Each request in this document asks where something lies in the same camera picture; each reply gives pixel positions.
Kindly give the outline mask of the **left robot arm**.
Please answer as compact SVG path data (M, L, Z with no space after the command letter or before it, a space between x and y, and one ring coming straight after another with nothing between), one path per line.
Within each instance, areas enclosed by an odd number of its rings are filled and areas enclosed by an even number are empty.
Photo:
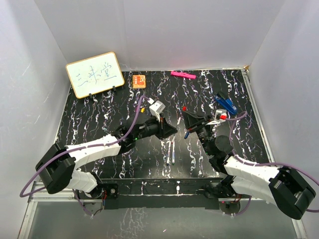
M102 158L121 155L135 147L136 141L150 136L163 140L177 133L165 118L151 116L132 129L120 125L112 134L79 145L53 144L38 162L35 169L49 194L63 189L86 193L93 199L103 193L102 181L92 172L83 172L80 167Z

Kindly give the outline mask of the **white pen green end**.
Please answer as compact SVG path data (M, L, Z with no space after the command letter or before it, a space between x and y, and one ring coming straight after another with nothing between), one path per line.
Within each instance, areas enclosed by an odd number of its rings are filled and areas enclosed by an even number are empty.
M171 141L168 142L168 151L167 151L167 158L166 158L166 165L169 166L170 164L170 148L171 148Z

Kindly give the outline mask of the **white pen blue end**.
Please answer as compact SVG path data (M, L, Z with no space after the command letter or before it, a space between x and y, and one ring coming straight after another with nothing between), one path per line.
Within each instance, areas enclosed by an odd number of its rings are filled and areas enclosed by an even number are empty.
M175 141L172 142L172 165L175 165Z

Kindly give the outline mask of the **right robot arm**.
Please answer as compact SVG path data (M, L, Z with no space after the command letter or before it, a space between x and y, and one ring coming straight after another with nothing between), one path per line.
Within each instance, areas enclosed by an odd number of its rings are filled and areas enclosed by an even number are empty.
M213 135L213 125L228 120L225 110L217 110L214 116L183 110L182 117L187 134L196 133L212 168L226 176L217 186L207 186L208 193L262 199L295 220L310 211L316 192L304 179L305 173L288 165L245 160L234 153L228 136Z

